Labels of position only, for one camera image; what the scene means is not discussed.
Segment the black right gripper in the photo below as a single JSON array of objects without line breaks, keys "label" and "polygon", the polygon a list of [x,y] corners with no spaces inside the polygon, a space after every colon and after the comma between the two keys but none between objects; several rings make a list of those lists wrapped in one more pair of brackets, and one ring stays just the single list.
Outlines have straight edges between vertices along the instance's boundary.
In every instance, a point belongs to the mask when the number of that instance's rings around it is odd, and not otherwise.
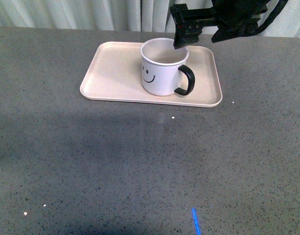
[{"label": "black right gripper", "polygon": [[174,4],[170,12],[175,23],[174,48],[197,43],[204,27],[216,26],[213,43],[261,32],[260,15],[267,11],[267,0],[213,0],[212,7],[188,9],[187,4]]}]

